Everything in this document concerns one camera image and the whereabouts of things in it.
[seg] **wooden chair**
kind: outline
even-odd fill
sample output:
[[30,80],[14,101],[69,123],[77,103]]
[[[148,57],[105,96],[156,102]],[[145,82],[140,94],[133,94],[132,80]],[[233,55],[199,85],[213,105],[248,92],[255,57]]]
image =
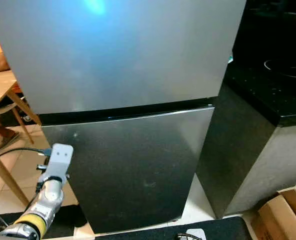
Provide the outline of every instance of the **wooden chair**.
[[4,114],[4,113],[6,113],[6,112],[8,112],[8,111],[11,110],[12,113],[13,113],[13,115],[14,115],[14,117],[17,119],[18,123],[19,123],[20,126],[22,127],[23,131],[24,131],[25,134],[28,136],[29,141],[30,141],[32,144],[34,144],[34,141],[33,141],[33,139],[32,139],[32,136],[30,136],[29,132],[27,131],[27,128],[26,128],[26,126],[25,126],[23,120],[21,119],[21,117],[20,117],[20,115],[19,115],[19,113],[18,113],[18,111],[17,111],[17,109],[16,109],[16,106],[17,106],[17,104],[14,102],[14,103],[12,103],[12,104],[9,104],[9,105],[6,105],[6,106],[3,106],[3,107],[0,107],[0,115],[1,115],[1,114]]

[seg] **stainless steel panel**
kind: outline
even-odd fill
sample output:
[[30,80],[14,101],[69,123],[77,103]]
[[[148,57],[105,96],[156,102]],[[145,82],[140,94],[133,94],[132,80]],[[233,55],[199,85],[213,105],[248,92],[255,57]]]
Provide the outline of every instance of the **stainless steel panel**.
[[213,107],[138,118],[44,126],[74,147],[70,184],[96,233],[181,217]]
[[0,0],[0,42],[38,114],[216,96],[245,0]]
[[276,127],[243,179],[226,214],[264,203],[280,189],[296,185],[296,126]]
[[[258,177],[252,186],[245,187],[244,181],[251,176],[251,169],[275,127],[225,83],[221,86],[215,105],[196,174],[213,212],[217,218],[222,218],[248,210],[254,205],[248,209],[240,207],[251,203],[250,199],[260,198],[254,186],[264,177]],[[252,192],[248,192],[248,199],[238,197],[245,193],[242,189]],[[233,202],[238,211],[227,212]]]

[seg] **refrigerator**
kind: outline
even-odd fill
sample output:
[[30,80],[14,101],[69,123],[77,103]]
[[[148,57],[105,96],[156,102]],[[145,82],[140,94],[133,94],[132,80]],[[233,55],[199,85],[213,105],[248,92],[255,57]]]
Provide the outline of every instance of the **refrigerator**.
[[181,217],[245,0],[0,0],[0,44],[95,233]]

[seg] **silver refrigerator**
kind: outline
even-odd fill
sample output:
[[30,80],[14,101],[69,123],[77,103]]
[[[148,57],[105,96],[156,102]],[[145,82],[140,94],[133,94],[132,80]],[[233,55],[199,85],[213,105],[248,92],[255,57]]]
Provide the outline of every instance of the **silver refrigerator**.
[[245,0],[0,0],[0,44],[96,233],[179,219]]

